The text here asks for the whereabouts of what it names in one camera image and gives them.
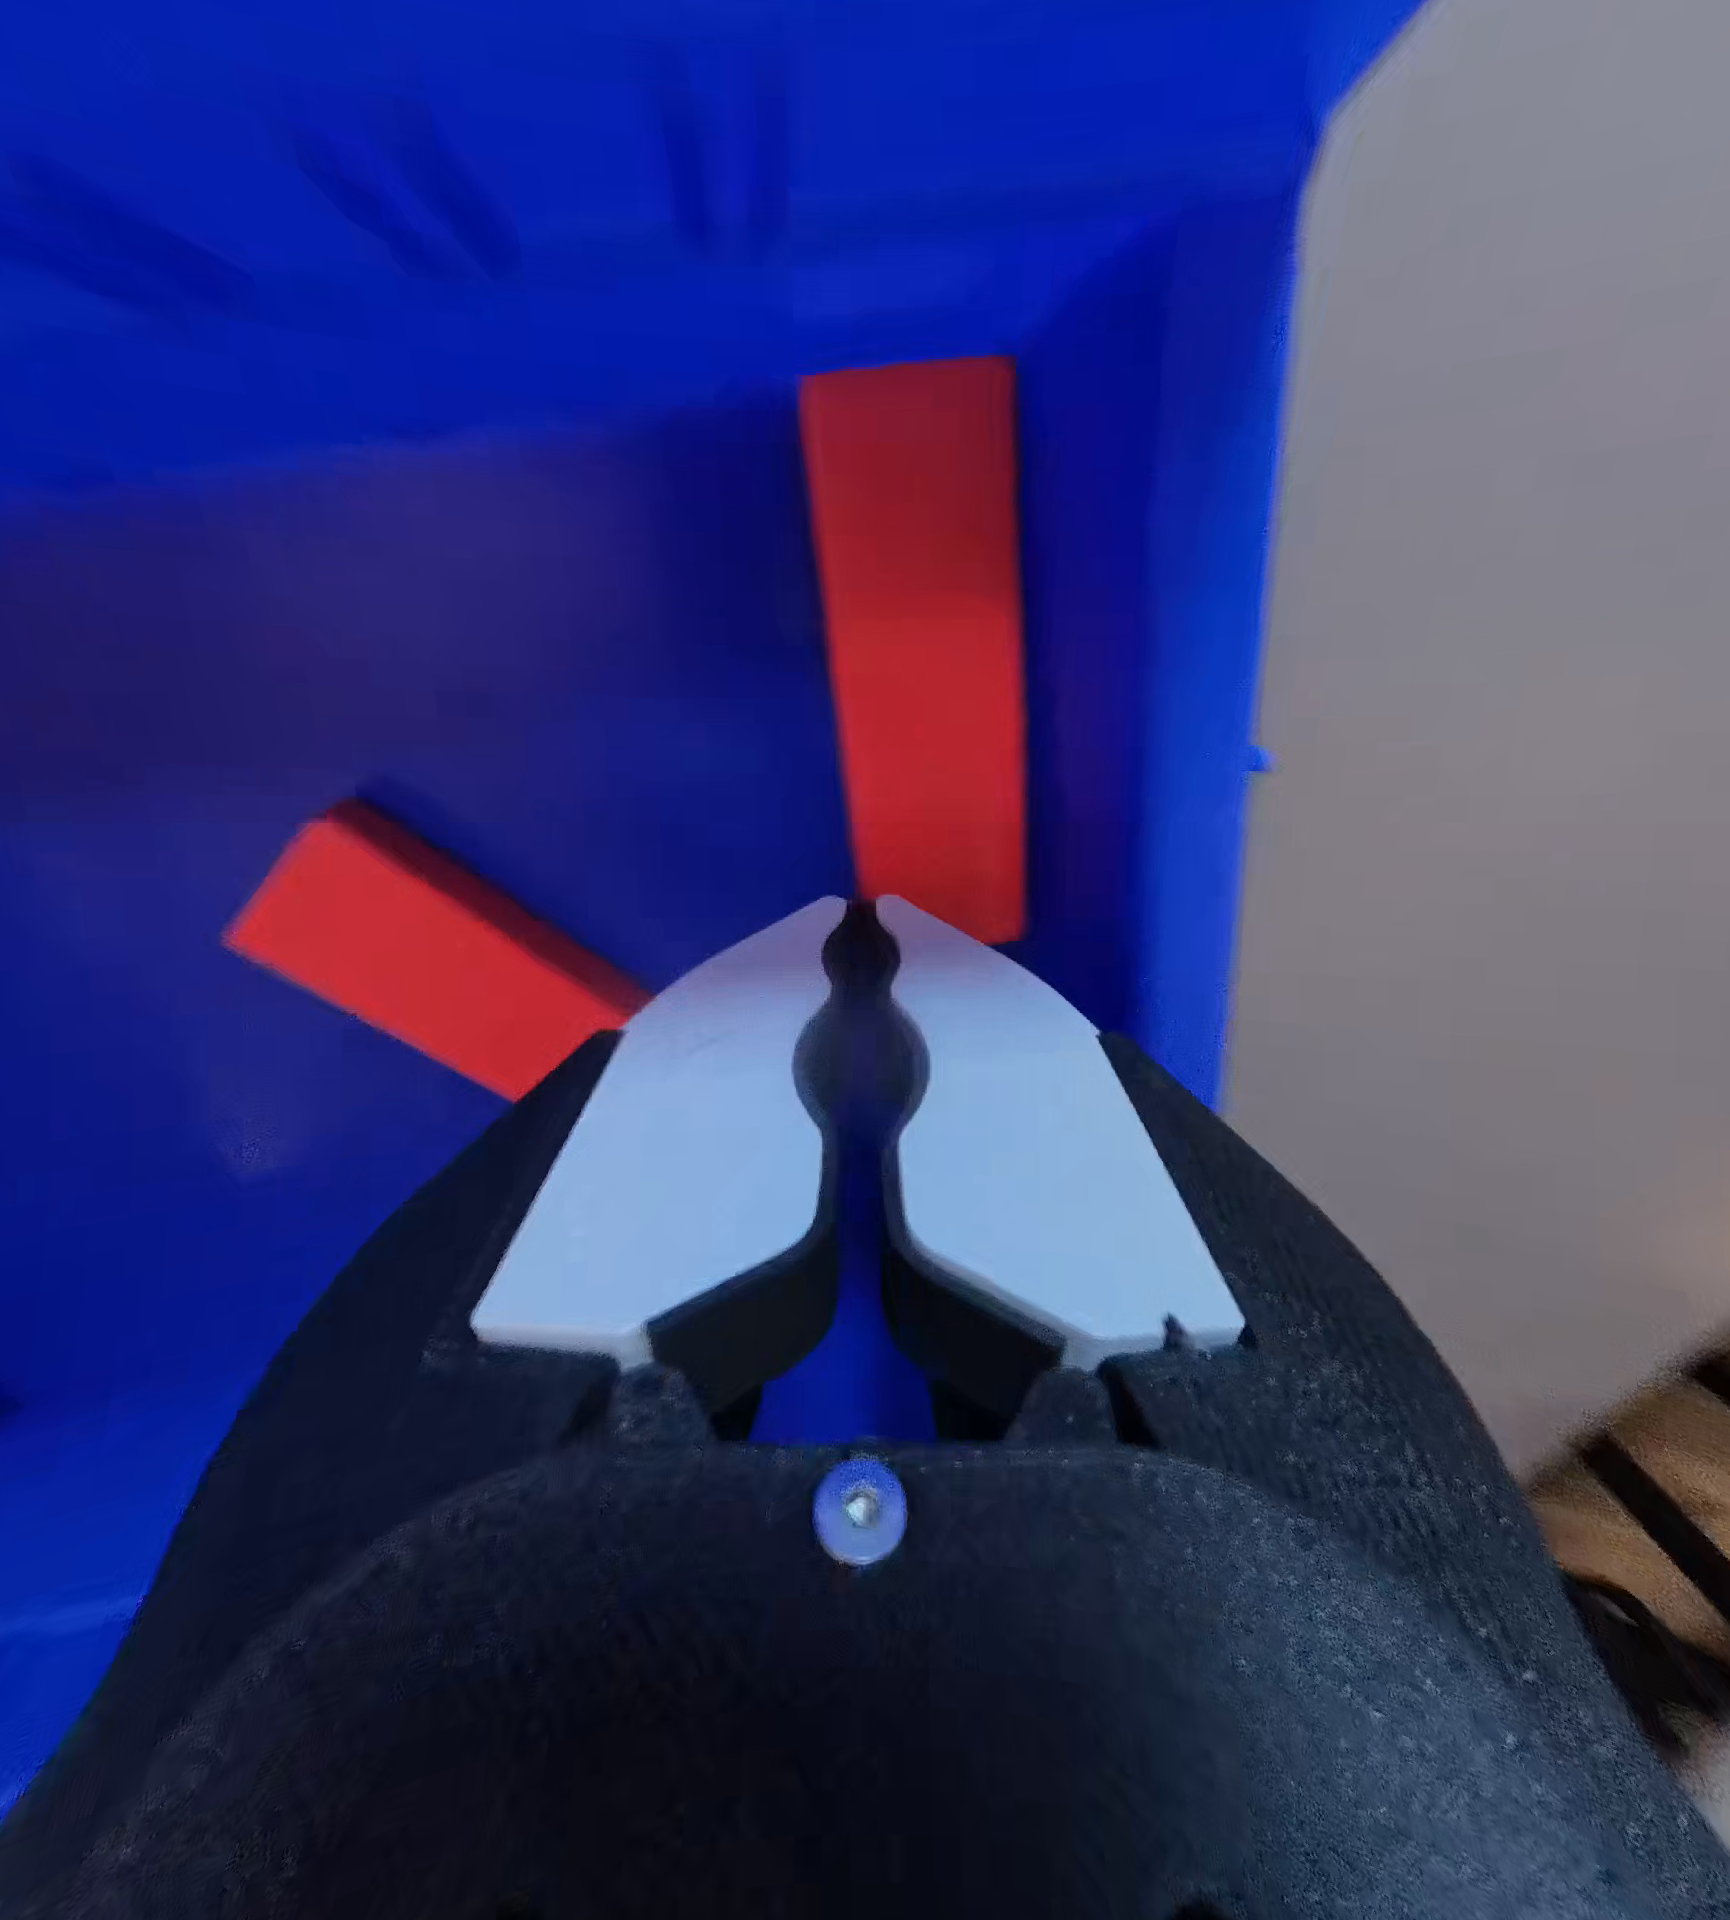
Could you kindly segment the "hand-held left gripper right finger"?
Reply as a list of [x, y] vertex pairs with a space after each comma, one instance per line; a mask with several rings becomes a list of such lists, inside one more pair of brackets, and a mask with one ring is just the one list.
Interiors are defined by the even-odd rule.
[[1245, 1316], [1098, 1025], [1020, 961], [898, 897], [891, 1009], [915, 1100], [891, 1141], [900, 1254], [1077, 1364], [1233, 1346]]

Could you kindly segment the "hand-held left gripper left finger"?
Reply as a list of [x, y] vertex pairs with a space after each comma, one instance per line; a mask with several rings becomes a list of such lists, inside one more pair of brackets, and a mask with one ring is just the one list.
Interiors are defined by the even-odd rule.
[[835, 1174], [800, 1043], [845, 908], [794, 908], [620, 1028], [471, 1311], [484, 1345], [678, 1373], [785, 1373], [818, 1345]]

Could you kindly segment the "red rectangular wooden block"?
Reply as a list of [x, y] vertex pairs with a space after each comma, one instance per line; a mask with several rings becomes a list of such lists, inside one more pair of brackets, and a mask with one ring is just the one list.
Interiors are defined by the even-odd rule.
[[1015, 364], [822, 370], [799, 426], [856, 892], [1007, 946], [1029, 821]]
[[361, 800], [307, 820], [221, 942], [506, 1100], [651, 997]]

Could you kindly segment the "blue plastic bin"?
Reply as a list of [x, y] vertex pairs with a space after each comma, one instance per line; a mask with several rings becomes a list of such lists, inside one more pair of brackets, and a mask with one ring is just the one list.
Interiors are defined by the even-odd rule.
[[489, 1090], [357, 800], [659, 990], [855, 883], [802, 378], [1018, 370], [1020, 956], [1218, 1100], [1295, 232], [1421, 4], [0, 4], [0, 1816]]

